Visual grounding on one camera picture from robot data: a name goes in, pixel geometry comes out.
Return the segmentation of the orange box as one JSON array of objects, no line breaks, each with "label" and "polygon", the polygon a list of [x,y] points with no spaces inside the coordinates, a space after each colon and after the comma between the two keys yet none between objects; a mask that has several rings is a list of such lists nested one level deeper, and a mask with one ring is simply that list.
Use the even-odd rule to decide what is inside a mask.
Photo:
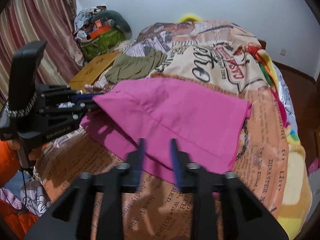
[{"label": "orange box", "polygon": [[95,29],[90,33],[91,39],[95,39],[101,34],[104,34],[111,30],[111,27],[107,24],[104,25],[101,20],[96,20],[94,23]]}]

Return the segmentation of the grey plush toy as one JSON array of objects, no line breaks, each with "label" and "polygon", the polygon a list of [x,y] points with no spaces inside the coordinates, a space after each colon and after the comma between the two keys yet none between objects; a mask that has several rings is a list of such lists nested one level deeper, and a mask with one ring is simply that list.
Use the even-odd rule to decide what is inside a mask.
[{"label": "grey plush toy", "polygon": [[124,34],[131,33],[130,25],[117,11],[101,11],[91,18],[91,23],[94,23],[97,20],[106,20],[112,28],[117,28]]}]

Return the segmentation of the striped pink curtain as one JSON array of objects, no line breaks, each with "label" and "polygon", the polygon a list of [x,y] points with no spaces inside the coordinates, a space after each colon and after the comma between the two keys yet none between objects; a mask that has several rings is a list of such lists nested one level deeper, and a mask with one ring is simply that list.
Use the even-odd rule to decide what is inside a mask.
[{"label": "striped pink curtain", "polygon": [[9,0],[1,12],[1,102],[8,98],[14,53],[33,41],[46,41],[37,83],[66,85],[84,61],[74,33],[76,0]]}]

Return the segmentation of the green patterned bag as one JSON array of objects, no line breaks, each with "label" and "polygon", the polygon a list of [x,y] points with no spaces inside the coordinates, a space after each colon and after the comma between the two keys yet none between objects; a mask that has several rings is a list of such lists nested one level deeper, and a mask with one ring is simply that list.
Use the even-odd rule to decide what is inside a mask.
[{"label": "green patterned bag", "polygon": [[108,32],[105,32],[93,40],[86,42],[78,42],[78,45],[82,51],[84,59],[89,62],[96,56],[106,54],[125,40],[125,36],[117,28],[112,28]]}]

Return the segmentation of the olive green folded pants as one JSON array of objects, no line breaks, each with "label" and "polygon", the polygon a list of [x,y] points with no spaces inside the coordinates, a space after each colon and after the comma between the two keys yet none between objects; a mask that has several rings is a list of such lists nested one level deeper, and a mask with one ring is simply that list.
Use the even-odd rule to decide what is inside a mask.
[{"label": "olive green folded pants", "polygon": [[117,84],[123,80],[137,80],[147,77],[152,70],[165,61],[167,55],[151,49],[146,56],[129,56],[120,53],[116,56],[112,67],[106,72],[107,82]]}]

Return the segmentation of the wooden lap desk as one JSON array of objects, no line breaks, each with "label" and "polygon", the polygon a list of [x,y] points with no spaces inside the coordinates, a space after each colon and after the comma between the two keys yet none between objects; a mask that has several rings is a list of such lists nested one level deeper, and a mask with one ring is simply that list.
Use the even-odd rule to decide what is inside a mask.
[{"label": "wooden lap desk", "polygon": [[68,85],[73,90],[85,91],[85,85],[94,84],[101,74],[112,66],[118,54],[119,52],[112,52],[96,56],[71,79]]}]

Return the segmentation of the yellow pillow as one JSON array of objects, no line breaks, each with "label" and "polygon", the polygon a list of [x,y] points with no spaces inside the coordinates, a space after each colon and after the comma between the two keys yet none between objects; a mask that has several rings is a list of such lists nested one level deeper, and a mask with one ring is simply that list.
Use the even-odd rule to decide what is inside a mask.
[{"label": "yellow pillow", "polygon": [[202,18],[195,14],[184,14],[179,20],[178,23],[183,22],[199,22],[202,21]]}]

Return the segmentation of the pink pants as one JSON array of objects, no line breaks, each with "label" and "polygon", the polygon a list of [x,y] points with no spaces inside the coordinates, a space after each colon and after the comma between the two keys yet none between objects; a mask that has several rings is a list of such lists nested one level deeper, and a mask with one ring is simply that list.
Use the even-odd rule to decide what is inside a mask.
[{"label": "pink pants", "polygon": [[99,109],[83,118],[85,131],[121,159],[144,139],[144,170],[170,183],[175,182],[171,139],[192,161],[222,174],[235,162],[252,108],[246,100],[163,77],[124,80],[93,100]]}]

